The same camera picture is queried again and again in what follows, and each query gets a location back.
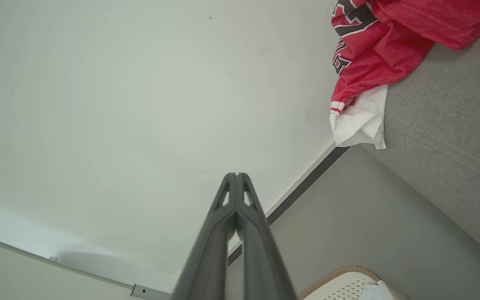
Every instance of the red shirt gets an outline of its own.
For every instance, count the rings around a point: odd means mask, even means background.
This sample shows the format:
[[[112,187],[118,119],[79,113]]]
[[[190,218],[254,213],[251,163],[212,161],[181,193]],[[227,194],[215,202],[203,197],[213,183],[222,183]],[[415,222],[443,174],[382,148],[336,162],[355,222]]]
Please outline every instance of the red shirt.
[[[331,98],[339,115],[362,92],[405,78],[435,42],[452,49],[475,42],[480,0],[339,0],[331,23],[340,36]]]

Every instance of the gray sofa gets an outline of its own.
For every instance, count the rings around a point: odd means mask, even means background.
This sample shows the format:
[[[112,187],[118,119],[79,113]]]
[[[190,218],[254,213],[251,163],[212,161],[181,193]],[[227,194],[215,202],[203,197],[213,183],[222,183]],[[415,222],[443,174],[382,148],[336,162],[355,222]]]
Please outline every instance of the gray sofa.
[[[365,147],[480,243],[480,39],[390,86],[385,141]]]

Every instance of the white cloth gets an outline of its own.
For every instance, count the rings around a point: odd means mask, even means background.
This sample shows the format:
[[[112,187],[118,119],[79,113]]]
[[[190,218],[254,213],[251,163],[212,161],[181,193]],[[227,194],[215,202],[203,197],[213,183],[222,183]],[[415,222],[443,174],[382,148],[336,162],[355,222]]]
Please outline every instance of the white cloth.
[[[374,144],[385,149],[385,105],[388,85],[380,85],[360,94],[354,105],[339,116],[330,115],[331,128],[337,147],[360,143]]]
[[[358,300],[392,300],[385,288],[379,285],[365,285]]]

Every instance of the dark baseboard trim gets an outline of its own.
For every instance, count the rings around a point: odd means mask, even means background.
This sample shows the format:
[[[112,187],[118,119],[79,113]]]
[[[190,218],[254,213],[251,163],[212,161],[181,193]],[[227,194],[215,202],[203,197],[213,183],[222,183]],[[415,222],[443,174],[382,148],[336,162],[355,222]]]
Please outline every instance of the dark baseboard trim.
[[[329,155],[310,173],[303,182],[288,196],[286,199],[268,216],[268,223],[271,225],[280,217],[294,202],[303,195],[320,176],[346,151],[346,148],[335,148]],[[242,246],[238,247],[231,255],[229,255],[229,265],[231,265],[242,254]]]

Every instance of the basket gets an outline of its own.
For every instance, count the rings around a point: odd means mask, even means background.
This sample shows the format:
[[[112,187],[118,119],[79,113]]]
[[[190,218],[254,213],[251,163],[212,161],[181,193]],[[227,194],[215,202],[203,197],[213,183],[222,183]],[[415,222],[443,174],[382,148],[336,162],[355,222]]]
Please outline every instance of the basket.
[[[340,267],[328,273],[297,295],[299,300],[358,300],[365,285],[379,285],[387,299],[405,300],[375,274],[361,266]]]

